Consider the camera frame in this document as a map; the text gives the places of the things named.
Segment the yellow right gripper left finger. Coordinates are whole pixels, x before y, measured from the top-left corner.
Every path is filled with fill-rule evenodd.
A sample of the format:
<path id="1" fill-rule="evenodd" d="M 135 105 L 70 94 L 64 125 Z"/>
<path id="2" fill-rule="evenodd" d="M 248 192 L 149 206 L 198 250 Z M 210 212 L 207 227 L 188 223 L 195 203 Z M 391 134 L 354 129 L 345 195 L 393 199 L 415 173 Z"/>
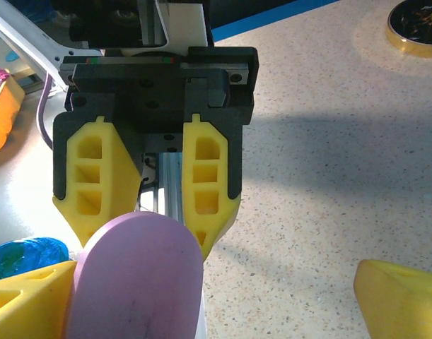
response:
<path id="1" fill-rule="evenodd" d="M 62 339 L 75 261 L 0 279 L 0 339 Z"/>

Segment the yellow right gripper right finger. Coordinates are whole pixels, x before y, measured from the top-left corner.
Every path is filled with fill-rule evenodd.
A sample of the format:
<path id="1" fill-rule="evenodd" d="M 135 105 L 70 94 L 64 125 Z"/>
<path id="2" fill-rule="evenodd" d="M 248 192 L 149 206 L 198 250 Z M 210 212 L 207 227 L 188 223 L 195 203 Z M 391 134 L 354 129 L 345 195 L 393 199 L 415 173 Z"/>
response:
<path id="1" fill-rule="evenodd" d="M 432 339 L 432 273 L 362 260 L 354 294 L 370 339 Z"/>

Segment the lilac earbud charging case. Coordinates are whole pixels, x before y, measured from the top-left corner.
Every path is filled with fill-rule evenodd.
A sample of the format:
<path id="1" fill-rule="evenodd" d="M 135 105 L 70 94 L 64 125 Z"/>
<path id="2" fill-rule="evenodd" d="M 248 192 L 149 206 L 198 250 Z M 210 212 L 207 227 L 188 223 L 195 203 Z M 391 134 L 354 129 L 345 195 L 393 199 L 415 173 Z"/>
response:
<path id="1" fill-rule="evenodd" d="M 79 256 L 64 339 L 195 339 L 203 272 L 199 245 L 181 222 L 121 215 Z"/>

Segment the blue foil wrapper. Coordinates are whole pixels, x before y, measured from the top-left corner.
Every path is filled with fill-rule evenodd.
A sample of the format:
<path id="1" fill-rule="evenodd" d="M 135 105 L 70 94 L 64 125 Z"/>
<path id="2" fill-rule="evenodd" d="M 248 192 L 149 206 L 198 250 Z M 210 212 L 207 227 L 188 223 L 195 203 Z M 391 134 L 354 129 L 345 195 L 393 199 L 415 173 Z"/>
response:
<path id="1" fill-rule="evenodd" d="M 51 237 L 33 237 L 0 244 L 0 279 L 69 260 L 65 243 Z"/>

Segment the orange plastic object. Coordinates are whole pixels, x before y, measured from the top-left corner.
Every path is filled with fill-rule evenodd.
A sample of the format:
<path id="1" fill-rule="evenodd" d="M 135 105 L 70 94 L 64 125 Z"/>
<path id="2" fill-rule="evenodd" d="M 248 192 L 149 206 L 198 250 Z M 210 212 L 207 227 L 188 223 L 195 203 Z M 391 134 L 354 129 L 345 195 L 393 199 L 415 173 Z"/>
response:
<path id="1" fill-rule="evenodd" d="M 13 76 L 0 85 L 0 150 L 7 142 L 24 98 L 25 91 Z"/>

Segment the blue table edge strip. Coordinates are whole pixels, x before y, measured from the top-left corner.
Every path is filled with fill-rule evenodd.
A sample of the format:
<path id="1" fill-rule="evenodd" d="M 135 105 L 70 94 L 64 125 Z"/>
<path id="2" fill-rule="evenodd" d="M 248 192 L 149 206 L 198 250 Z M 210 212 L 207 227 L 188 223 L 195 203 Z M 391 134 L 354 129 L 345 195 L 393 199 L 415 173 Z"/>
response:
<path id="1" fill-rule="evenodd" d="M 337 1 L 211 0 L 211 32 L 218 42 Z"/>

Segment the gold rimmed black dish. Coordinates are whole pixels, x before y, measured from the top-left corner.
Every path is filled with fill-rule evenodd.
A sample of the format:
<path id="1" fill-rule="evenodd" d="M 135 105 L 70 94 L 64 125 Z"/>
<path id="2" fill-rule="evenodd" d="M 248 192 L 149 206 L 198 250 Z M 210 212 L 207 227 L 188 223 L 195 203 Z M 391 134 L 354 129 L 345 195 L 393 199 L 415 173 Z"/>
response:
<path id="1" fill-rule="evenodd" d="M 400 52 L 432 59 L 432 0 L 404 0 L 387 18 L 385 35 Z"/>

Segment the aluminium extrusion rail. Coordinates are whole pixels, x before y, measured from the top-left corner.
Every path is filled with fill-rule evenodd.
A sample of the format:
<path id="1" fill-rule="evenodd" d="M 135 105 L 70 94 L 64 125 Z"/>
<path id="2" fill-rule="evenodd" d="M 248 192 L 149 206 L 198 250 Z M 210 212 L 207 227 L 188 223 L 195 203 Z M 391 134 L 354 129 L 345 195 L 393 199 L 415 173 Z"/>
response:
<path id="1" fill-rule="evenodd" d="M 181 169 L 181 153 L 160 154 L 158 212 L 183 223 Z"/>

